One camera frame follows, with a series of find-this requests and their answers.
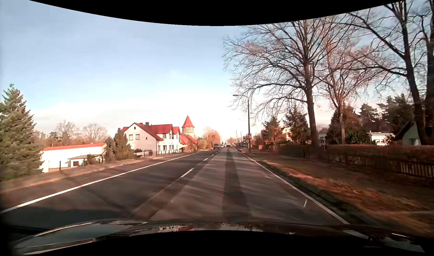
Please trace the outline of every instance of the lamp post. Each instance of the lamp post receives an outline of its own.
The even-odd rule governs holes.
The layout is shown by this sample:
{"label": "lamp post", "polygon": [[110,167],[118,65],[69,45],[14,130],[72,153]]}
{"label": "lamp post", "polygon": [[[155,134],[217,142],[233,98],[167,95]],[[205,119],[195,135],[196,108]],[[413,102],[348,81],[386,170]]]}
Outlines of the lamp post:
{"label": "lamp post", "polygon": [[[233,96],[242,96],[242,97],[247,97],[247,117],[248,117],[248,134],[250,134],[250,100],[248,98],[248,96],[245,95],[239,95],[239,94],[233,94]],[[250,138],[248,139],[248,153],[251,154],[252,153],[252,149],[250,148],[250,140],[252,139],[252,137],[250,136]]]}

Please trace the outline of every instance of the evergreen tree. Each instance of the evergreen tree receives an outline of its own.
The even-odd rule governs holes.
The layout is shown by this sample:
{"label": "evergreen tree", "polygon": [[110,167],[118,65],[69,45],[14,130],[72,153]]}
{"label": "evergreen tree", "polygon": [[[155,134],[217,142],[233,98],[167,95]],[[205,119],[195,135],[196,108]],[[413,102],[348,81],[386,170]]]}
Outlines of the evergreen tree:
{"label": "evergreen tree", "polygon": [[275,137],[280,131],[280,123],[277,120],[277,117],[272,116],[271,120],[265,121],[263,123],[264,129],[266,130],[266,145],[274,145],[275,144]]}
{"label": "evergreen tree", "polygon": [[106,163],[113,163],[116,160],[115,154],[114,154],[114,149],[115,149],[115,145],[114,145],[114,139],[111,137],[107,137],[106,139],[106,152],[105,152],[105,157],[104,157],[104,161]]}
{"label": "evergreen tree", "polygon": [[134,150],[128,143],[127,135],[119,128],[114,135],[114,156],[116,160],[125,160],[134,158]]}
{"label": "evergreen tree", "polygon": [[0,102],[0,180],[39,174],[41,151],[26,101],[13,84]]}
{"label": "evergreen tree", "polygon": [[285,115],[285,126],[290,128],[290,138],[293,143],[306,144],[310,140],[310,129],[308,127],[307,113],[301,113],[297,107],[289,110]]}
{"label": "evergreen tree", "polygon": [[[345,126],[345,140],[347,140],[348,134],[362,129],[359,117],[351,106],[346,106],[343,110],[342,120]],[[331,118],[331,123],[329,124],[328,132],[326,135],[326,140],[329,144],[342,143],[342,132],[339,122],[339,114],[337,110],[334,111],[334,114]]]}
{"label": "evergreen tree", "polygon": [[394,98],[388,96],[386,104],[377,104],[382,109],[381,118],[384,121],[385,132],[397,134],[404,125],[413,119],[413,106],[411,106],[402,93]]}
{"label": "evergreen tree", "polygon": [[366,132],[380,132],[380,114],[378,109],[364,103],[359,109],[359,118],[361,119],[362,129]]}

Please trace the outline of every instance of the bush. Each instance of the bush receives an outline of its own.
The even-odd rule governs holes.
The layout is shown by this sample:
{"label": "bush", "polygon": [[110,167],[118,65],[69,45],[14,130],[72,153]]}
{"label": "bush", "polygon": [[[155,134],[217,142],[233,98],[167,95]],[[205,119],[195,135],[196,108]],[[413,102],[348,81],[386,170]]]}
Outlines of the bush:
{"label": "bush", "polygon": [[89,165],[95,165],[97,163],[97,160],[93,155],[87,154],[87,162]]}

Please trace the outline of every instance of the asphalt road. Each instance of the asphalt road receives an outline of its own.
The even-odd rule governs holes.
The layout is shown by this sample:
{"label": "asphalt road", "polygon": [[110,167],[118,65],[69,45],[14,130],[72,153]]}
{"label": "asphalt road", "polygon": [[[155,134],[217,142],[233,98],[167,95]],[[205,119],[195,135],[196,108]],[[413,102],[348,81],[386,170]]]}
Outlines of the asphalt road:
{"label": "asphalt road", "polygon": [[233,148],[148,160],[18,189],[0,195],[0,206],[8,224],[39,229],[106,218],[342,224]]}

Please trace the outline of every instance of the white house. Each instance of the white house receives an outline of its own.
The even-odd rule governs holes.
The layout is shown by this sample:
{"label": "white house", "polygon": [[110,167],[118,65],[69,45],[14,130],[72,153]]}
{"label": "white house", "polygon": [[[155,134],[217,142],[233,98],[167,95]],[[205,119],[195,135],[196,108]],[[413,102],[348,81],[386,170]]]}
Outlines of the white house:
{"label": "white house", "polygon": [[103,160],[106,143],[91,143],[83,145],[47,147],[42,150],[43,172],[52,172],[79,166],[87,154],[92,154],[97,160]]}
{"label": "white house", "polygon": [[385,146],[386,137],[394,137],[394,133],[367,133],[370,141],[375,141],[379,146]]}
{"label": "white house", "polygon": [[163,138],[153,132],[150,128],[151,126],[153,125],[149,125],[149,122],[146,122],[146,125],[143,123],[133,123],[130,126],[122,128],[133,150],[139,148],[142,150],[152,150],[153,153],[157,151],[157,147],[163,141]]}
{"label": "white house", "polygon": [[322,128],[320,131],[318,131],[318,140],[319,140],[320,146],[326,144],[326,134],[327,133],[328,133],[327,128]]}
{"label": "white house", "polygon": [[290,129],[288,127],[281,128],[282,131],[282,137],[284,137],[287,141],[291,140],[290,137]]}
{"label": "white house", "polygon": [[172,124],[150,125],[149,129],[163,140],[157,144],[158,154],[178,152],[177,144],[179,138],[175,138]]}

